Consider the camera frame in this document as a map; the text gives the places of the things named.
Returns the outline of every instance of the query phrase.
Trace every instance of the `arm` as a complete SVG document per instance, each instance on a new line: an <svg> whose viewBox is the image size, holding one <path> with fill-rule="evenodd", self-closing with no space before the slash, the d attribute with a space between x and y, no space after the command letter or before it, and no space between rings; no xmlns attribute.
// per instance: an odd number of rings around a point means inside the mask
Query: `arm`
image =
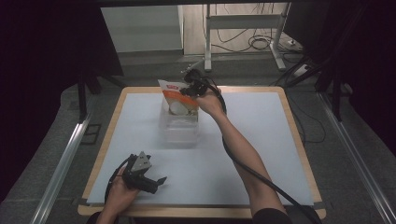
<svg viewBox="0 0 396 224"><path fill-rule="evenodd" d="M118 175L122 175L124 169L121 168ZM116 176L96 224L113 224L117 216L131 205L137 193L139 193L138 189L128 189L122 177Z"/></svg>
<svg viewBox="0 0 396 224"><path fill-rule="evenodd" d="M251 169L271 180L265 169L262 159L256 149L249 141L233 126L226 114L222 111L221 103L213 91L207 91L204 96L196 98L197 103L214 121L219 125L219 129L230 151L242 163ZM280 202L276 192L262 183L255 176L245 171L235 164L238 174L241 176L250 200L251 214L254 216L257 211L263 208L275 208L283 213L285 209Z"/></svg>

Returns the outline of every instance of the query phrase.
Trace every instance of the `dark background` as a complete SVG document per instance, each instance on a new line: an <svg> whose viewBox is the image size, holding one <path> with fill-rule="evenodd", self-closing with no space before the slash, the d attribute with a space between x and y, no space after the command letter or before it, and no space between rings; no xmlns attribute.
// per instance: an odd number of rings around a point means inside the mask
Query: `dark background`
<svg viewBox="0 0 396 224"><path fill-rule="evenodd" d="M80 74L95 77L93 68L122 74L100 9L55 3L0 2L1 201L54 121L63 90ZM330 8L343 6L335 1ZM350 103L396 155L393 9L370 3L338 67L354 91ZM336 26L338 13L326 18L323 35Z"/></svg>

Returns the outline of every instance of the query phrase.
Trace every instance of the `white board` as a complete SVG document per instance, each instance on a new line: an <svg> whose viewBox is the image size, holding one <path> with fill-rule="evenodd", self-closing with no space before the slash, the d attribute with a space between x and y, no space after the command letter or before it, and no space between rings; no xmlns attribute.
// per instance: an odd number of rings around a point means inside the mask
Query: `white board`
<svg viewBox="0 0 396 224"><path fill-rule="evenodd" d="M228 117L261 155L275 184L301 204L312 205L297 149L276 92L223 93ZM88 203L104 203L107 181L133 154L151 155L150 179L167 176L155 194L140 192L134 203L247 205L242 180L227 156L216 122L199 112L199 140L189 148L166 144L159 130L161 93L127 94L103 166ZM283 204L290 204L281 197Z"/></svg>

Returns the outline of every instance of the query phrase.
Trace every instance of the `hand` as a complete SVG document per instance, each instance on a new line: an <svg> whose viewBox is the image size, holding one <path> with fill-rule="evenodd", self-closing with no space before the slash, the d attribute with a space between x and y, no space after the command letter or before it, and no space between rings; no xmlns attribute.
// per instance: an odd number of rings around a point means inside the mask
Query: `hand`
<svg viewBox="0 0 396 224"><path fill-rule="evenodd" d="M105 208L97 219L96 223L114 223L117 216L127 209L139 193L139 189L128 189L123 181L122 175L125 167L119 170L114 178L110 192L108 193Z"/></svg>
<svg viewBox="0 0 396 224"><path fill-rule="evenodd" d="M202 110L204 110L213 118L224 114L218 96L210 89L207 89L205 95L195 97L194 100L198 103Z"/></svg>

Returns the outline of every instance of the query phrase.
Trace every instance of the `forearm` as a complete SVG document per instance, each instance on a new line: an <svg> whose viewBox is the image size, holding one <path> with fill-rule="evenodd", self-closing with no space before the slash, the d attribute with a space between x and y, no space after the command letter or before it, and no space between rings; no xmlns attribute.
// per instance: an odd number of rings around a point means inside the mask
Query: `forearm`
<svg viewBox="0 0 396 224"><path fill-rule="evenodd" d="M267 179L270 179L259 153L233 126L227 116L223 113L217 113L212 117L219 125L224 141L230 149L230 152L242 163ZM235 168L245 184L250 199L252 214L255 214L264 207L272 207L284 212L283 205L277 197L277 194L271 188L263 184L259 179L245 171L239 165L236 164Z"/></svg>
<svg viewBox="0 0 396 224"><path fill-rule="evenodd" d="M104 208L104 210L96 220L96 224L113 224L117 219L117 216L117 214L110 212L106 210L106 208Z"/></svg>

